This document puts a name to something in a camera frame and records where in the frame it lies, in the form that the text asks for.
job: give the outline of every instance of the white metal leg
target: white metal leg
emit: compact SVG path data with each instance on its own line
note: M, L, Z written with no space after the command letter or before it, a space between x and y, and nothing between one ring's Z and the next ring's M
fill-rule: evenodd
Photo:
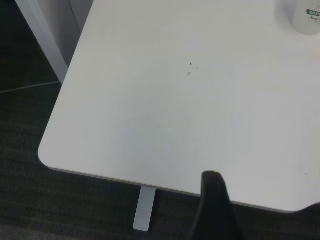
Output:
M149 230L156 189L142 186L136 207L133 229L147 232Z

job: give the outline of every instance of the dark carpet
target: dark carpet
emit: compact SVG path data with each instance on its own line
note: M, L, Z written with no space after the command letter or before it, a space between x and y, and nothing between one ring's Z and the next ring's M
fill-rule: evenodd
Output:
M0 20L0 89L56 81L14 1L0 0ZM4 26L8 21L16 27ZM60 87L0 94L0 240L187 239L199 198L157 190L150 230L139 232L132 228L138 186L40 163L38 146ZM320 205L293 214L234 209L248 240L320 239Z

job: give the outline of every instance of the white mug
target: white mug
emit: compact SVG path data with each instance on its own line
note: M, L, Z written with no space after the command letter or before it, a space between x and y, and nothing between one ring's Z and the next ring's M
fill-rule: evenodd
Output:
M320 0L298 0L292 25L302 34L320 33Z

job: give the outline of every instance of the desk surface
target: desk surface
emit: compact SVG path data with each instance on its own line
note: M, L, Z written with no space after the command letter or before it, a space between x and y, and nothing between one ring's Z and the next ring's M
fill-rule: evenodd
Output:
M195 195L213 170L237 203L320 202L320 36L286 4L95 0L40 160Z

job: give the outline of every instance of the mug logo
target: mug logo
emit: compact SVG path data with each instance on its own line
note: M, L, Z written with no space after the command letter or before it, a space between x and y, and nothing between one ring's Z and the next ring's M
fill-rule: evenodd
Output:
M309 14L309 15L312 15L312 16L320 16L320 12L319 11L313 11L313 10L310 10L310 9L307 9L306 13Z

